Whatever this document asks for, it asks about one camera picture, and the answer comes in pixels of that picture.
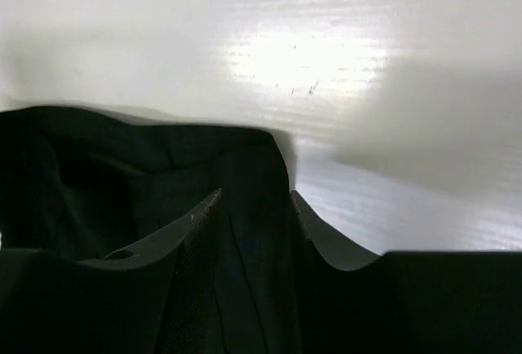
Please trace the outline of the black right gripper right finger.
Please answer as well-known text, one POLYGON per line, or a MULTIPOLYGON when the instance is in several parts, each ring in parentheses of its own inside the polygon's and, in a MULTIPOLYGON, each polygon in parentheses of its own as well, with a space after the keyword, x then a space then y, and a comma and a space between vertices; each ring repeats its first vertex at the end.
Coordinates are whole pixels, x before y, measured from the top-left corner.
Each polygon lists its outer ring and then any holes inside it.
POLYGON ((306 353, 518 353, 521 254, 375 254, 291 193, 306 353))

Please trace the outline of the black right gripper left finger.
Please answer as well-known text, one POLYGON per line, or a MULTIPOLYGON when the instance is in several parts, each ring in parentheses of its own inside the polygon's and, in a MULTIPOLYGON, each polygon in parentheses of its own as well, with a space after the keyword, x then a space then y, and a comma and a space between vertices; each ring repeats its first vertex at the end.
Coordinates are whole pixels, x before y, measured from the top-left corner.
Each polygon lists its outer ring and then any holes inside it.
POLYGON ((104 259, 4 250, 2 352, 204 352, 221 196, 104 259))

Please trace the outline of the black skirt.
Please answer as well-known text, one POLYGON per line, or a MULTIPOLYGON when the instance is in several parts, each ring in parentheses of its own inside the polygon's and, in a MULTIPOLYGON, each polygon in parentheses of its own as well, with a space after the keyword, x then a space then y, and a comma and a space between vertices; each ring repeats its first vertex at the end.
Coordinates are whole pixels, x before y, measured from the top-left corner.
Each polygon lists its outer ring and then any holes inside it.
POLYGON ((1 253, 104 259, 222 193, 202 353, 306 353, 289 176, 273 137, 136 126, 79 108, 1 116, 1 253))

